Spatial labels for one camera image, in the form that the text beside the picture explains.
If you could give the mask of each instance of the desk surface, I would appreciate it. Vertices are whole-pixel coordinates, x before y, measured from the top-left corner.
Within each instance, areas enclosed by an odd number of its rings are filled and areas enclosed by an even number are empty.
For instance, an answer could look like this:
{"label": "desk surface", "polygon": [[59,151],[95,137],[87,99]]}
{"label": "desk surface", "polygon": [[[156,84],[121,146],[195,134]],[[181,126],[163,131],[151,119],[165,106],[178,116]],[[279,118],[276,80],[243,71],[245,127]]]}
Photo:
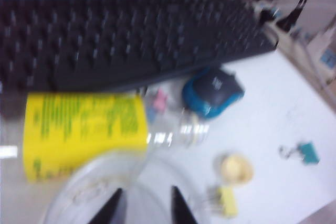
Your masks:
{"label": "desk surface", "polygon": [[[254,178],[234,189],[238,217],[224,220],[213,216],[212,223],[297,223],[334,200],[334,113],[279,52],[232,62],[225,68],[236,72],[246,89],[244,98],[211,121],[205,143],[167,150],[204,192],[221,183],[216,168],[223,155],[238,152],[251,161]],[[170,102],[181,102],[180,93],[171,91],[180,90],[184,81],[179,78],[152,88],[161,86],[170,92]],[[22,120],[12,124],[17,127]],[[280,145],[291,147],[301,141],[313,141],[321,158],[318,165],[305,166],[297,159],[280,158]],[[61,186],[24,185],[22,181],[12,177],[2,184],[2,202],[7,202],[2,204],[2,223],[37,223]],[[32,197],[40,207],[27,207]],[[16,209],[21,209],[22,214],[13,214]]]}

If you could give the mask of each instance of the white desk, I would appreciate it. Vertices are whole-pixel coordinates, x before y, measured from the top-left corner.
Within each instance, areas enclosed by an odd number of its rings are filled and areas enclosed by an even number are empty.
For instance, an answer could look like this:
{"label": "white desk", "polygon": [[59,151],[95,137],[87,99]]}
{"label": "white desk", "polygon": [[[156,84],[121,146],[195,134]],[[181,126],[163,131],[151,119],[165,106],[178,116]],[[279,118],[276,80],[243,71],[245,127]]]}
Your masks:
{"label": "white desk", "polygon": [[[253,180],[235,188],[238,217],[214,217],[213,224],[297,223],[334,200],[335,114],[279,52],[232,62],[226,69],[236,72],[244,98],[211,122],[207,142],[173,153],[202,188],[220,182],[217,157],[239,152],[253,164]],[[303,140],[313,141],[318,165],[280,158],[280,145],[294,147]]]}

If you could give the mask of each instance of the binder clip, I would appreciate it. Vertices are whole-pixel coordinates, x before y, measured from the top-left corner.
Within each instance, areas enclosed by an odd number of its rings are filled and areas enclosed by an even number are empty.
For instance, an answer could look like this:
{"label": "binder clip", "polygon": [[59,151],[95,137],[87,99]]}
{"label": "binder clip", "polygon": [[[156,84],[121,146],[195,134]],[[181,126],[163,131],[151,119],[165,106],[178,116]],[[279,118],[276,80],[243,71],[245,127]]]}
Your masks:
{"label": "binder clip", "polygon": [[226,218],[233,218],[238,215],[238,208],[231,187],[219,186],[212,189],[212,192],[207,195],[207,198],[201,200],[201,205],[207,202],[210,211],[220,214]]}
{"label": "binder clip", "polygon": [[289,159],[290,157],[294,157],[296,155],[306,165],[316,165],[320,162],[320,158],[318,157],[312,142],[299,144],[297,148],[290,150],[281,146],[279,153],[280,156],[285,159]]}

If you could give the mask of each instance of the clear plastic bottle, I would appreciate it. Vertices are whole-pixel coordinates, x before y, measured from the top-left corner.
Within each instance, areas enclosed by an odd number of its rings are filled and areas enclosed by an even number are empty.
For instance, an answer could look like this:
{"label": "clear plastic bottle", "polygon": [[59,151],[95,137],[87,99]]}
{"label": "clear plastic bottle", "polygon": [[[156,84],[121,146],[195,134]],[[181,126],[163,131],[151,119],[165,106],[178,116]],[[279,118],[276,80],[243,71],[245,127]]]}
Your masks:
{"label": "clear plastic bottle", "polygon": [[208,135],[209,124],[190,111],[167,111],[148,122],[149,147],[188,147],[203,142]]}

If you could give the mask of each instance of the paper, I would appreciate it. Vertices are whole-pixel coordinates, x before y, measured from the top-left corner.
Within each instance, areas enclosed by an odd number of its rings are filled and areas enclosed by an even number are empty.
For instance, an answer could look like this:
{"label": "paper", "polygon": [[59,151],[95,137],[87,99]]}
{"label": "paper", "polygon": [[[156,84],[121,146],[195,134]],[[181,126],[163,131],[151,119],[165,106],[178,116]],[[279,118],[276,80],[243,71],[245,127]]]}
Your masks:
{"label": "paper", "polygon": [[72,173],[112,149],[145,150],[140,97],[111,94],[28,95],[23,162],[30,181]]}

